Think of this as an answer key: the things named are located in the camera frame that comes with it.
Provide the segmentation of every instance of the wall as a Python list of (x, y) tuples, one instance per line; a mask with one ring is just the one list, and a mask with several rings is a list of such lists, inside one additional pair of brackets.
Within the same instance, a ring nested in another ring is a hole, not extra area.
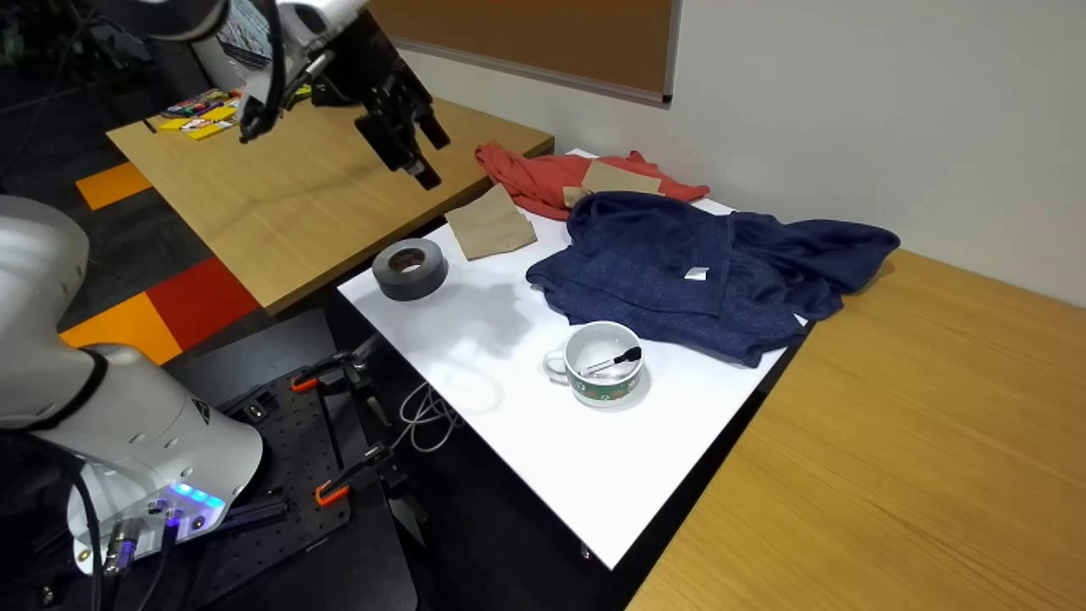
[(404, 59), (562, 145), (636, 145), (735, 208), (872, 219), (1086, 305), (1082, 0), (684, 0), (673, 107)]

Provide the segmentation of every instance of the tape roll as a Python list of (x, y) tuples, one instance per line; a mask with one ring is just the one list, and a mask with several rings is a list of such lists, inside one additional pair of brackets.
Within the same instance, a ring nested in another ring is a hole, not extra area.
[(377, 285), (388, 298), (414, 302), (440, 287), (449, 262), (433, 242), (392, 242), (374, 258)]

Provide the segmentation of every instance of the wooden table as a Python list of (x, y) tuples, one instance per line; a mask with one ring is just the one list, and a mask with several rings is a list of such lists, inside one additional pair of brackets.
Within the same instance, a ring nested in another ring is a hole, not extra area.
[(374, 258), (432, 217), (485, 185), (474, 145), (500, 138), (511, 154), (549, 154), (546, 132), (503, 123), (450, 100), (433, 100), (450, 134), (423, 156), (440, 172), (437, 190), (390, 172), (351, 128), (356, 107), (299, 104), (274, 132), (240, 145), (236, 132), (204, 142), (149, 132), (141, 123), (107, 132), (236, 280), (279, 311), (345, 269)]
[(1086, 311), (894, 254), (631, 607), (1086, 607)]

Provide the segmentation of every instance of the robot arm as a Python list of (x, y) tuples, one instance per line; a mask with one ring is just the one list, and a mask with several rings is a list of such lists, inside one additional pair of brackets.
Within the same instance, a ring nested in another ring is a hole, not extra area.
[[(131, 554), (149, 555), (162, 543), (151, 501), (177, 509), (184, 541), (216, 528), (264, 444), (254, 427), (204, 411), (134, 348), (63, 347), (58, 320), (85, 269), (88, 239), (70, 217), (0, 192), (0, 430), (32, 434), (82, 458), (96, 521), (104, 533), (131, 526)], [(69, 526), (70, 554), (90, 573), (96, 536), (74, 499)]]
[(388, 171), (408, 171), (423, 190), (440, 175), (420, 156), (414, 125), (433, 149), (449, 132), (433, 120), (432, 94), (404, 63), (366, 0), (96, 0), (104, 19), (158, 42), (204, 42), (221, 29), (269, 50), (269, 63), (248, 79), (240, 142), (271, 132), (296, 90), (313, 84), (314, 104), (366, 104), (356, 128)]

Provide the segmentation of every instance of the white table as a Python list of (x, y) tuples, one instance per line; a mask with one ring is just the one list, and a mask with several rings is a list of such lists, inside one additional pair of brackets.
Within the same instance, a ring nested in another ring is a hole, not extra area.
[(462, 258), (449, 223), (432, 229), (449, 258), (449, 280), (420, 302), (390, 302), (374, 272), (339, 293), (614, 567), (785, 348), (743, 370), (643, 341), (648, 395), (625, 411), (584, 406), (541, 370), (541, 356), (574, 326), (521, 279), (571, 239), (557, 219), (526, 217), (538, 242), (480, 262)]

